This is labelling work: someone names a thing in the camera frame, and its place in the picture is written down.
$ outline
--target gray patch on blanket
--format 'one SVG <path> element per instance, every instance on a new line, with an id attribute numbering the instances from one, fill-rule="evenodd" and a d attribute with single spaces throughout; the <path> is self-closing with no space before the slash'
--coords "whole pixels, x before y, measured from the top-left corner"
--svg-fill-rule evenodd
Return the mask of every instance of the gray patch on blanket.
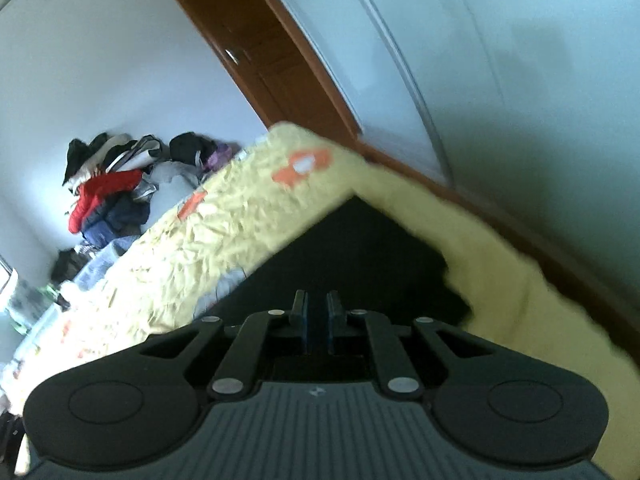
<path id="1" fill-rule="evenodd" d="M 229 272 L 220 276 L 216 285 L 209 292 L 206 292 L 201 296 L 198 303 L 196 303 L 196 306 L 193 309 L 193 319 L 196 320 L 199 317 L 204 316 L 207 310 L 210 309 L 211 305 L 231 294 L 234 289 L 240 285 L 240 283 L 244 282 L 245 278 L 246 273 L 242 267 L 231 269 Z"/>

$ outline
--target wooden door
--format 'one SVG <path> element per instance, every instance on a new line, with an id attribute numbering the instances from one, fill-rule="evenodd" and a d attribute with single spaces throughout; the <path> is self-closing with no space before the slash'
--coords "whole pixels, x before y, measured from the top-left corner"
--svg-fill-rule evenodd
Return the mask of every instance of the wooden door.
<path id="1" fill-rule="evenodd" d="M 309 53 L 305 59 L 267 1 L 178 2 L 266 126 L 292 121 L 355 146 L 356 123 L 350 112 L 345 117 L 346 105 L 336 107 L 335 95 L 332 100 L 309 65 Z"/>

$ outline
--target door handle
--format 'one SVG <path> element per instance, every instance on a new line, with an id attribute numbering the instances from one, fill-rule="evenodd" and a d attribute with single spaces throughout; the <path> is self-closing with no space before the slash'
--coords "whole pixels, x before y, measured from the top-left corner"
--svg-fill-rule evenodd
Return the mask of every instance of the door handle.
<path id="1" fill-rule="evenodd" d="M 240 64 L 240 62 L 238 61 L 238 58 L 234 56 L 234 53 L 231 52 L 228 48 L 225 49 L 225 52 L 231 58 L 231 61 L 233 61 L 236 65 Z"/>

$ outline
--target white logo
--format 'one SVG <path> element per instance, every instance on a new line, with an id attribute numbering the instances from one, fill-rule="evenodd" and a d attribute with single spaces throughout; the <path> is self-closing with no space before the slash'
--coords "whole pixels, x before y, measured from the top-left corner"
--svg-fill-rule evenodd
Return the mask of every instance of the white logo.
<path id="1" fill-rule="evenodd" d="M 320 386 L 316 386 L 315 388 L 309 390 L 309 394 L 313 395 L 314 397 L 321 397 L 323 395 L 326 395 L 326 390 L 324 388 L 321 388 Z"/>

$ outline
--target red garment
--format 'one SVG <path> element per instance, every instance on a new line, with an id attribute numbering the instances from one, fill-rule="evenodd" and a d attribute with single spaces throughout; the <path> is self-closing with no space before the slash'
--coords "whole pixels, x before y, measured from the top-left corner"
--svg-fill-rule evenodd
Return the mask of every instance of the red garment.
<path id="1" fill-rule="evenodd" d="M 69 232 L 80 232 L 82 220 L 98 207 L 105 198 L 121 191 L 132 191 L 142 179 L 142 171 L 122 171 L 94 176 L 78 188 L 80 200 L 69 216 Z"/>

